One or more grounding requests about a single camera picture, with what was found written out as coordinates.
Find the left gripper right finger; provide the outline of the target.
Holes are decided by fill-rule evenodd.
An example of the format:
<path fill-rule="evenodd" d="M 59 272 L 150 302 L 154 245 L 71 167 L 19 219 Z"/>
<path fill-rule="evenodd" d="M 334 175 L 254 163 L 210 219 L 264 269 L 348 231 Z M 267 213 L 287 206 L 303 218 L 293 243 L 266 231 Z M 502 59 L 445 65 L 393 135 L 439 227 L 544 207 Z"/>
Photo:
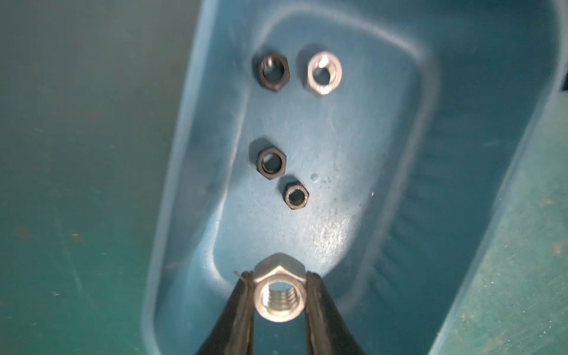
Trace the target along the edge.
<path fill-rule="evenodd" d="M 364 354 L 321 276 L 307 272 L 306 291 L 307 354 Z"/>

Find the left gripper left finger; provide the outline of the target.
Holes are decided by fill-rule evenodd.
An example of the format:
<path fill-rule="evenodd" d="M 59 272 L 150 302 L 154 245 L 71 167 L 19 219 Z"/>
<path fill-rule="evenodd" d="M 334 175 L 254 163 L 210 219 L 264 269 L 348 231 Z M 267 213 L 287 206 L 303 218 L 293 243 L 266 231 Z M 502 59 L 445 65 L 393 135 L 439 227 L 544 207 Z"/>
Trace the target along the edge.
<path fill-rule="evenodd" d="M 238 283 L 197 354 L 253 354 L 253 296 L 253 272 L 243 272 L 238 275 Z"/>

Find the black nut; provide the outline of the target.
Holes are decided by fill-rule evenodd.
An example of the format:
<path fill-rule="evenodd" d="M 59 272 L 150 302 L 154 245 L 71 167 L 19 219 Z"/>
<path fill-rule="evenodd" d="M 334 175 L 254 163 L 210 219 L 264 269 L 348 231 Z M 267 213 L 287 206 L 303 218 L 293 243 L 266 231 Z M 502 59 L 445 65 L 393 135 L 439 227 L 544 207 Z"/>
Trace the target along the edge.
<path fill-rule="evenodd" d="M 268 180 L 274 180 L 285 173 L 286 163 L 286 155 L 272 146 L 259 153 L 257 171 Z"/>
<path fill-rule="evenodd" d="M 288 60 L 280 53 L 266 53 L 257 63 L 260 85 L 273 92 L 280 91 L 290 79 Z"/>
<path fill-rule="evenodd" d="M 285 186 L 283 199 L 290 209 L 302 209 L 309 200 L 309 192 L 302 183 L 295 181 Z"/>

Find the blue plastic storage box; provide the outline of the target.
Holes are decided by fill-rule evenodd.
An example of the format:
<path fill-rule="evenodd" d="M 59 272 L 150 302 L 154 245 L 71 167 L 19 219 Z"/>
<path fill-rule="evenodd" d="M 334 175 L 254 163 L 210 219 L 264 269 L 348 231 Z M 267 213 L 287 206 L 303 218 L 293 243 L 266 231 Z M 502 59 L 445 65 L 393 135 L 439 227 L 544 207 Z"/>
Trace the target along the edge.
<path fill-rule="evenodd" d="M 309 60 L 343 67 L 326 96 Z M 285 56 L 288 83 L 257 63 Z M 322 276 L 367 354 L 435 354 L 563 80 L 565 1 L 202 1 L 146 287 L 148 354 L 194 354 L 238 274 Z M 268 180 L 259 153 L 285 173 Z M 302 209 L 289 183 L 309 192 Z"/>

